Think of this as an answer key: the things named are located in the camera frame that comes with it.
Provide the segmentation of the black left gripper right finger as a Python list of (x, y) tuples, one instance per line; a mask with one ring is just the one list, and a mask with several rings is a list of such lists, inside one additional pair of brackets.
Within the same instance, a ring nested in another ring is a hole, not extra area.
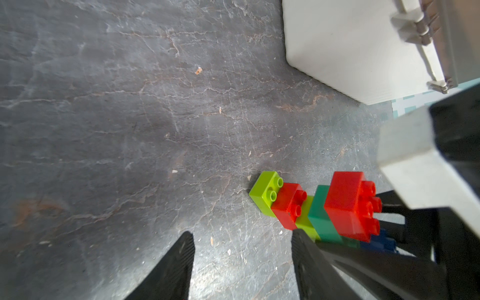
[(291, 252), (301, 300), (360, 299), (304, 230), (292, 232)]

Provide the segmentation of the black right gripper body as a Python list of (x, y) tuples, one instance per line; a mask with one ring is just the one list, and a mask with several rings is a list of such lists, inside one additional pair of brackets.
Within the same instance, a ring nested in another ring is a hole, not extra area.
[(480, 218), (480, 87), (475, 85), (429, 109), (435, 143), (447, 166), (452, 167), (467, 191), (473, 207), (461, 204), (466, 196), (457, 194), (437, 211), (438, 239), (436, 260), (446, 270), (452, 300), (480, 297), (479, 226), (468, 224), (467, 214)]

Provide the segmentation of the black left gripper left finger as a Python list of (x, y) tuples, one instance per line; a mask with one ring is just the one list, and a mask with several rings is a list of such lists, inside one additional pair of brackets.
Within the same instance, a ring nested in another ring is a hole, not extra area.
[(126, 298), (128, 300), (187, 300), (195, 259), (195, 242), (185, 231)]

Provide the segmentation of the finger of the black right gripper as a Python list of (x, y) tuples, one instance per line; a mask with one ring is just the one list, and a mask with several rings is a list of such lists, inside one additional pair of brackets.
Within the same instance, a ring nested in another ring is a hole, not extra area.
[(447, 300), (446, 274), (432, 261), (318, 242), (326, 259), (379, 300)]
[(398, 244), (431, 244), (434, 241), (435, 209), (410, 209), (393, 190), (376, 196), (382, 202), (381, 212), (388, 218), (381, 221), (381, 227)]

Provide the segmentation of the blue lego brick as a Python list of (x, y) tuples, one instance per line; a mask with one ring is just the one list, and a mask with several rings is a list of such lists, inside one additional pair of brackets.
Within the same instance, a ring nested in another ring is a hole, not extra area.
[(380, 234), (371, 236), (370, 242), (360, 242), (360, 246), (364, 250), (378, 251), (382, 253), (398, 253), (396, 241), (388, 237), (385, 229), (380, 230)]

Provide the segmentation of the green long lego brick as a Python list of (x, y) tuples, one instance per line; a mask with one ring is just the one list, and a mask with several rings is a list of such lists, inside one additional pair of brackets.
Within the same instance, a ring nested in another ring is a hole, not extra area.
[(319, 185), (316, 188), (307, 215), (308, 220), (316, 230), (321, 242), (343, 245), (350, 248), (360, 248), (360, 242), (358, 240), (341, 236), (330, 220), (330, 217), (324, 208), (329, 188), (330, 187), (326, 185)]

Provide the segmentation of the lime lego brick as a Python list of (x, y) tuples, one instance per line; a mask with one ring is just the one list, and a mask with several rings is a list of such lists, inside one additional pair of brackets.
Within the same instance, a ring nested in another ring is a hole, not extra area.
[(263, 171), (249, 192), (249, 196), (264, 215), (275, 218), (271, 206), (277, 200), (278, 192), (283, 185), (283, 178), (276, 171)]
[(313, 203), (313, 197), (307, 196), (306, 201), (303, 202), (301, 206), (301, 216), (297, 218), (296, 226), (297, 228), (302, 229), (312, 241), (316, 242), (316, 241), (320, 241), (321, 238), (319, 234), (316, 232), (311, 221), (308, 219), (308, 214), (310, 212), (312, 203)]

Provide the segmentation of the red lego brick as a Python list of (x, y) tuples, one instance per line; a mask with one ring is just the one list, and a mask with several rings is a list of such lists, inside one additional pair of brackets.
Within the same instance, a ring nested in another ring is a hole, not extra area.
[(285, 182), (280, 188), (271, 209), (285, 229), (293, 231), (297, 228), (296, 220), (302, 214), (302, 205), (307, 197), (300, 184)]
[(341, 236), (364, 243), (380, 234), (383, 204), (376, 196), (376, 185), (363, 172), (336, 171), (324, 204), (332, 224)]

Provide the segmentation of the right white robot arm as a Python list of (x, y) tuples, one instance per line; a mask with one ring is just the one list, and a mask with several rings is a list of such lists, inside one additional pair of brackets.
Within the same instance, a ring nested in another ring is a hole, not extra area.
[(379, 300), (480, 297), (480, 88), (473, 86), (387, 124), (378, 165), (392, 185), (380, 198), (384, 241), (369, 249), (322, 244), (319, 291), (355, 300), (345, 273)]

